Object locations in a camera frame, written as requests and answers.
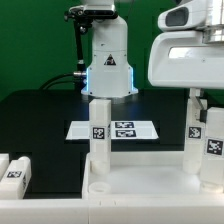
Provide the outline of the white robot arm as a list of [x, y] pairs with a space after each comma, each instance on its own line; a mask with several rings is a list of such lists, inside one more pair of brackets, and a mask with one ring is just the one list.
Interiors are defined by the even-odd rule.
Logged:
[[[93, 26], [92, 63], [86, 95], [123, 98], [135, 94], [127, 61], [127, 24], [115, 0], [82, 0], [73, 9]], [[202, 89], [224, 89], [224, 0], [179, 0], [159, 15], [162, 33], [151, 47], [148, 80], [154, 86], [190, 90], [195, 108], [207, 108]]]

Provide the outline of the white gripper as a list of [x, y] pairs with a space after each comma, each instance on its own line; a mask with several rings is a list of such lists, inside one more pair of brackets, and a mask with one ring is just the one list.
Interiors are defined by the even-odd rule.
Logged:
[[153, 86], [191, 88], [194, 118], [205, 122], [204, 89], [224, 89], [224, 44], [204, 44], [198, 31], [166, 32], [153, 42], [148, 80]]

